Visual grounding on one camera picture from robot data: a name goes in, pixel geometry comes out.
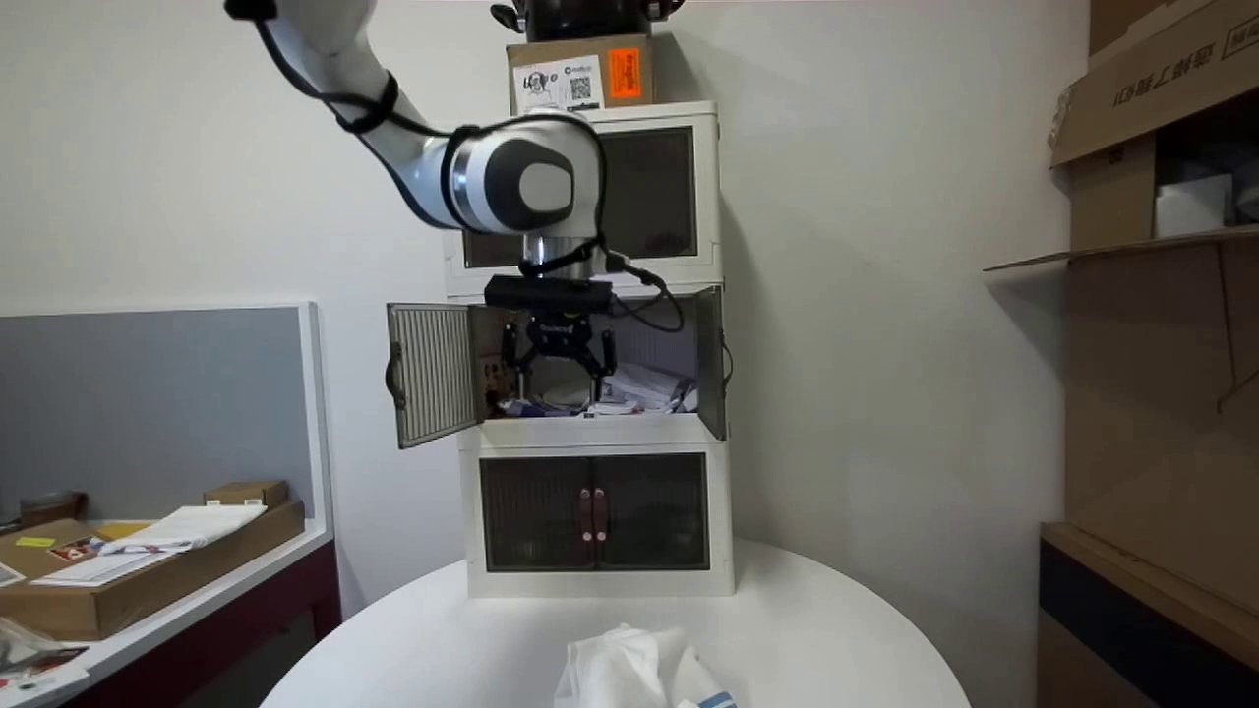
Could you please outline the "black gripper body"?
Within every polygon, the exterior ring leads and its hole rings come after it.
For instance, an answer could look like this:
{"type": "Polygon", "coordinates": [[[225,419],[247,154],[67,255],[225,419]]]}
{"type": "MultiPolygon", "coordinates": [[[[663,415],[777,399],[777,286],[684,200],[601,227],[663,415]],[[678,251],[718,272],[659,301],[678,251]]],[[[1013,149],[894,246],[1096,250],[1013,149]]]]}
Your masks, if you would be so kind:
{"type": "Polygon", "coordinates": [[[592,319],[585,315],[532,315],[526,319],[526,360],[592,360],[592,319]]]}

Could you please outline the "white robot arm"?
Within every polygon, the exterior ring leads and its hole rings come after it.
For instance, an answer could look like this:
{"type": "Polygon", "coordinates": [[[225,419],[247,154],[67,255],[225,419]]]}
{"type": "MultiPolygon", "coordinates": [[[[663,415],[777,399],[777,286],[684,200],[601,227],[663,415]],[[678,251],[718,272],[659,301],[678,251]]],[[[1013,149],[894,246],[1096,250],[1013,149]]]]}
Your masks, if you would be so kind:
{"type": "Polygon", "coordinates": [[[601,138],[575,113],[517,113],[435,129],[372,49],[374,0],[225,0],[269,59],[357,138],[408,212],[435,227],[521,238],[517,274],[494,274],[487,307],[526,315],[526,347],[508,351],[521,385],[534,362],[575,362],[592,392],[619,372],[614,343],[592,347],[610,286],[593,284],[601,238],[601,138]]]}

